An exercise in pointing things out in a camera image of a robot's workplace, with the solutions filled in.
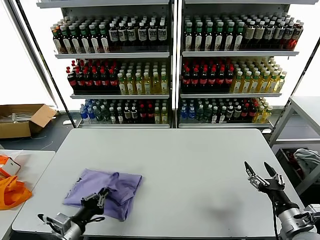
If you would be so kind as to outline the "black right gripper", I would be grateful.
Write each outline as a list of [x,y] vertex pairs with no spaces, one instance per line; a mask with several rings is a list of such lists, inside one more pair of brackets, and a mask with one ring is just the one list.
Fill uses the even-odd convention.
[[269,184],[265,185],[264,180],[255,173],[252,167],[247,161],[244,162],[245,171],[248,174],[248,181],[258,191],[267,194],[272,203],[274,203],[275,212],[282,213],[289,209],[297,209],[298,205],[291,202],[286,193],[285,182],[281,174],[278,174],[276,170],[270,166],[267,162],[264,162],[264,167],[272,179],[266,179]]

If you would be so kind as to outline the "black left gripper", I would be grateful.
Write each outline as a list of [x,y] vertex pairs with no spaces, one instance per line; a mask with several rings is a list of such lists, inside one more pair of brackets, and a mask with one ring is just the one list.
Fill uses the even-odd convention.
[[74,222],[80,224],[88,224],[94,222],[96,219],[94,216],[103,215],[103,206],[110,189],[103,187],[98,194],[92,193],[88,196],[81,198],[81,209],[75,214]]

